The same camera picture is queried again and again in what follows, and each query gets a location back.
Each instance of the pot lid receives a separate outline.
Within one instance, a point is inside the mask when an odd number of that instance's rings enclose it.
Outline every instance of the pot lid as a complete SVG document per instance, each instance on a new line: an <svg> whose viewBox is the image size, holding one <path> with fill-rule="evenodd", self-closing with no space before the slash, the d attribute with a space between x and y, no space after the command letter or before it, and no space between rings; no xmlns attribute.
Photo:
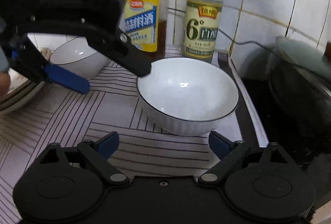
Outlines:
<svg viewBox="0 0 331 224"><path fill-rule="evenodd" d="M303 66L314 72L294 67L313 86L331 97L331 64L323 57L323 52L297 40L276 38L277 54L286 61Z"/></svg>

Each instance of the glass bottle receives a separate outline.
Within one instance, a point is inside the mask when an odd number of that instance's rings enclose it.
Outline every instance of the glass bottle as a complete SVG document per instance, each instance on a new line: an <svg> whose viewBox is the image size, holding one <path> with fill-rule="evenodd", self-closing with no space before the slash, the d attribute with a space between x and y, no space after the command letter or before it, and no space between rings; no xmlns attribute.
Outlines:
<svg viewBox="0 0 331 224"><path fill-rule="evenodd" d="M125 32L153 61L164 58L168 0L127 0Z"/></svg>
<svg viewBox="0 0 331 224"><path fill-rule="evenodd" d="M182 56L211 63L223 0L188 0Z"/></svg>

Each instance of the yellow bottle label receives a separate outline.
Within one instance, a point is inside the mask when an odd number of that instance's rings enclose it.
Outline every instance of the yellow bottle label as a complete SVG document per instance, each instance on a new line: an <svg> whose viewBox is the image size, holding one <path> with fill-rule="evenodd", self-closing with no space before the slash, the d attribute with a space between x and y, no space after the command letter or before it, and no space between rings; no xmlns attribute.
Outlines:
<svg viewBox="0 0 331 224"><path fill-rule="evenodd" d="M205 59L212 57L218 33L222 6L188 1L184 24L184 50L186 54Z"/></svg>
<svg viewBox="0 0 331 224"><path fill-rule="evenodd" d="M160 0L127 0L125 5L125 32L138 49L158 50L158 17Z"/></svg>

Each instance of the white bowl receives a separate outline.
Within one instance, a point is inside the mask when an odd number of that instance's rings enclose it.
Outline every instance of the white bowl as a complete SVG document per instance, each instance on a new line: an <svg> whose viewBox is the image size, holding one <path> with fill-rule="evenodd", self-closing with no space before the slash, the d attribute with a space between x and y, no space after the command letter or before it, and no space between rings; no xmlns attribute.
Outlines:
<svg viewBox="0 0 331 224"><path fill-rule="evenodd" d="M89 47L85 37L75 38L57 48L50 59L52 64L69 70L85 79L93 79L109 59Z"/></svg>
<svg viewBox="0 0 331 224"><path fill-rule="evenodd" d="M189 58L152 63L137 79L143 110L168 132L196 136L214 130L238 105L238 88L222 69Z"/></svg>

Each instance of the person's hand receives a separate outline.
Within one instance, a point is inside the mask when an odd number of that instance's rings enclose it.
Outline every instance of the person's hand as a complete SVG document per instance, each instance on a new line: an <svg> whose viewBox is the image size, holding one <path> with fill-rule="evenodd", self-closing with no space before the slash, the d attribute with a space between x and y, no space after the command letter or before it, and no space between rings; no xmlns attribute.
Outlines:
<svg viewBox="0 0 331 224"><path fill-rule="evenodd" d="M0 97L4 96L10 88L10 76L8 72L0 73Z"/></svg>

